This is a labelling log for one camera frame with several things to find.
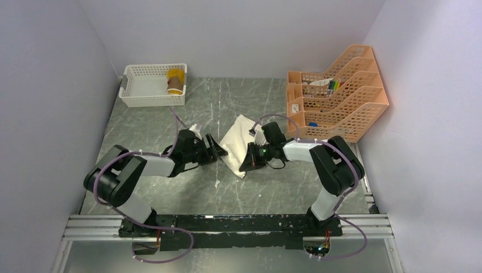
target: basket handle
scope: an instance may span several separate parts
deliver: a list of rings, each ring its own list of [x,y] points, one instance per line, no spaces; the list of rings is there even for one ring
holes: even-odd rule
[[[126,90],[127,82],[128,82],[127,75],[126,74],[122,75],[122,80],[120,81],[120,87],[119,87],[120,94],[122,94],[122,89]]]

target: marble table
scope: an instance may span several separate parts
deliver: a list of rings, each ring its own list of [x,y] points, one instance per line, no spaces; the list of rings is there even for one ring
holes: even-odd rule
[[[186,104],[174,109],[185,123],[200,123],[201,133],[211,133],[219,142],[240,114],[254,121],[264,114],[285,114],[285,82],[276,78],[188,78]],[[262,124],[270,121],[286,130],[286,120],[267,118]],[[168,107],[128,108],[117,98],[99,158],[115,144],[161,152],[173,140]],[[219,160],[174,178],[141,177],[135,193],[160,214],[277,214],[305,213],[320,188],[316,170],[309,163],[290,162],[281,170],[264,168],[240,179]],[[368,213],[361,185],[338,213]],[[97,205],[88,192],[81,214],[114,212]]]

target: cloth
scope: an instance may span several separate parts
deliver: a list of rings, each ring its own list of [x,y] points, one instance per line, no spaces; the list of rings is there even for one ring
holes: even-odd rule
[[[225,137],[221,139],[221,142],[219,143],[219,145],[228,153],[226,156],[221,157],[222,160],[235,175],[241,178],[246,175],[246,172],[239,171],[239,167],[241,167],[241,164],[246,157],[248,143],[255,141],[255,137],[251,136],[249,132],[254,124],[254,121],[243,115],[239,115],[231,128],[229,128]],[[264,144],[266,140],[264,139],[263,133],[261,133],[261,125],[257,125],[255,131],[256,142]]]

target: sticker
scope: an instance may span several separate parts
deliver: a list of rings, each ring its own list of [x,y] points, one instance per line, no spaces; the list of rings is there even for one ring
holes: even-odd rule
[[[291,112],[298,113],[300,111],[300,106],[298,104],[291,104]]]

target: white plastic basket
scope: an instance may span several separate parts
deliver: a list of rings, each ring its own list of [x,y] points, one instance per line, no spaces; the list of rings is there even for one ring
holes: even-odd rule
[[[172,68],[184,70],[182,95],[167,93],[166,73]],[[128,107],[184,105],[188,66],[186,64],[128,65],[119,88],[119,98]]]

